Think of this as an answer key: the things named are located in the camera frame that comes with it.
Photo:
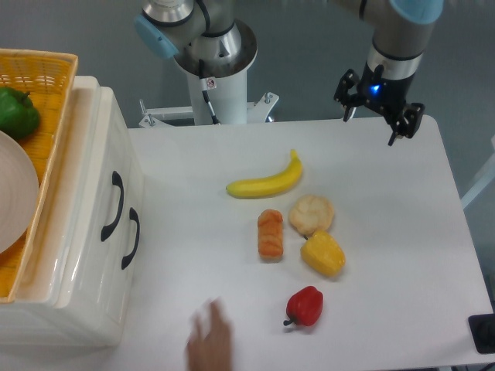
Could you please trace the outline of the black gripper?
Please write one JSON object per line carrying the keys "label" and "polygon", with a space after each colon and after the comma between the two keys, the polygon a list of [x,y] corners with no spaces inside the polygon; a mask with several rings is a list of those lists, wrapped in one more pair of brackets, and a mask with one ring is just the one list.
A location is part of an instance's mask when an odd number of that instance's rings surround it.
{"label": "black gripper", "polygon": [[[360,79],[354,70],[348,69],[340,78],[333,99],[344,109],[344,122],[352,119],[356,109],[364,104],[379,114],[397,114],[393,120],[387,121],[392,129],[387,145],[392,146],[398,138],[413,138],[422,122],[425,105],[406,104],[406,96],[414,77],[412,74],[401,80],[384,77],[375,79],[374,72],[366,65]],[[354,87],[357,87],[357,92],[350,94]]]}

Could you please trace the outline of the blurred human hand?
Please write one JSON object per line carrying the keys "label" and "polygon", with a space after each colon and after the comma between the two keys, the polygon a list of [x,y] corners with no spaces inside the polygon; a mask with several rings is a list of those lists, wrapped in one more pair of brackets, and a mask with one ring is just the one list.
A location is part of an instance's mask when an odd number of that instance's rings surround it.
{"label": "blurred human hand", "polygon": [[199,314],[193,317],[193,330],[186,344],[188,370],[232,370],[232,329],[221,304],[208,304],[209,327],[203,325]]}

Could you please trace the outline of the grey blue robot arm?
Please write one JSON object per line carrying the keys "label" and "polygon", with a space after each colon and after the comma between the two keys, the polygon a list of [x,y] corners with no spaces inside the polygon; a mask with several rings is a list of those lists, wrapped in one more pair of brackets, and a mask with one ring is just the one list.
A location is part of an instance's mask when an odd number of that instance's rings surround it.
{"label": "grey blue robot arm", "polygon": [[[232,1],[146,1],[135,30],[158,57],[186,74],[195,124],[246,124],[268,118],[275,99],[249,104],[247,71],[258,47],[251,28],[234,17]],[[362,73],[348,70],[334,100],[349,120],[365,107],[385,120],[392,138],[415,135],[424,114],[406,96],[442,14],[441,1],[341,1],[373,27]]]}

